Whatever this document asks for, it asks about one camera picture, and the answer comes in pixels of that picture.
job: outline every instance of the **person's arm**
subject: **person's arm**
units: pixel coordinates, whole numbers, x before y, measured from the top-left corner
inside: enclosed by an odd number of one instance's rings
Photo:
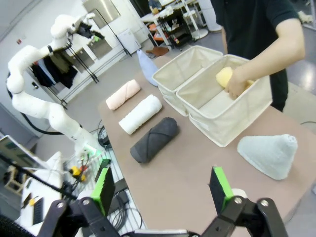
[[[287,19],[276,27],[278,39],[248,63],[236,68],[226,91],[233,99],[245,90],[248,80],[277,73],[305,58],[302,24],[298,19]]]
[[[228,50],[227,50],[227,42],[226,42],[226,32],[224,27],[222,27],[222,40],[223,40],[223,46],[224,46],[224,53],[227,54]]]

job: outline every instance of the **white wall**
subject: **white wall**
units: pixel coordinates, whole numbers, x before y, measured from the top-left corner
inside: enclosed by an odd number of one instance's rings
[[[146,40],[147,31],[130,1],[112,0],[112,2],[121,14],[121,17],[110,23],[114,32],[119,34],[125,29],[130,28],[139,42]],[[82,6],[81,0],[42,0],[28,14],[26,14],[12,29],[12,31],[0,42],[0,76],[2,78],[0,80],[0,102],[31,131],[33,129],[29,127],[19,112],[12,107],[11,100],[7,95],[5,87],[5,81],[8,73],[7,63],[16,52],[26,45],[32,45],[40,48],[49,44],[51,42],[50,27],[53,25],[55,18],[60,14],[81,16],[86,14],[86,11]],[[92,28],[99,30],[95,24],[93,24]],[[96,60],[96,63],[93,65],[94,68],[91,68],[92,70],[101,67],[102,64],[108,62],[122,49],[121,46],[119,46],[119,42],[115,39],[114,35],[107,26],[102,28],[101,33],[105,36],[106,41],[113,50],[103,57],[102,60]],[[22,40],[20,45],[16,43],[18,39]],[[88,42],[89,39],[74,36],[74,50],[83,47]],[[86,77],[87,73],[78,73],[74,84],[79,83]]]

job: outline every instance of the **fabric basket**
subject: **fabric basket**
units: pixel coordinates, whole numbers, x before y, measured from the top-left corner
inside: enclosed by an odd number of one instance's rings
[[[193,80],[223,54],[201,46],[193,46],[160,68],[153,79],[157,82],[164,100],[183,116],[187,109],[176,96],[176,91]]]
[[[189,111],[190,121],[219,147],[231,143],[272,102],[269,76],[256,80],[236,100],[216,81],[224,67],[235,69],[247,61],[225,55],[176,93]]]

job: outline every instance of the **brown tabletop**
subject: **brown tabletop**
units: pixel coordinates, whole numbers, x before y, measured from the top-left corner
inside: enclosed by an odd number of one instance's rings
[[[161,67],[169,60],[162,56],[155,63]],[[169,106],[141,72],[135,79],[142,88],[139,93],[116,111],[109,110],[104,100],[99,112],[123,176],[149,229],[202,233],[216,216],[207,185],[213,165],[222,166],[231,187],[245,190],[250,200],[272,198],[283,218],[310,188],[316,176],[316,136],[293,119],[269,107],[230,145],[220,148]],[[119,121],[150,94],[160,99],[162,110],[128,135]],[[174,118],[180,133],[150,163],[137,163],[130,148],[164,117]],[[289,176],[283,181],[265,176],[237,153],[237,144],[244,136],[286,133],[297,138],[298,151]],[[237,230],[233,236],[248,236],[244,233]]]

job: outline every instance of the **rolled towel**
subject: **rolled towel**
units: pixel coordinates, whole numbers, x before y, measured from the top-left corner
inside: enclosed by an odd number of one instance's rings
[[[256,169],[275,179],[285,179],[297,150],[294,136],[248,136],[240,140],[238,153]]]
[[[106,100],[109,109],[116,110],[124,104],[126,100],[134,96],[139,90],[140,86],[137,81],[130,80]]]
[[[163,118],[130,149],[130,153],[137,162],[148,163],[177,134],[176,120]]]
[[[149,95],[142,100],[128,115],[125,116],[119,125],[125,132],[131,135],[144,122],[149,120],[154,114],[158,113],[162,108],[159,99],[153,95]]]

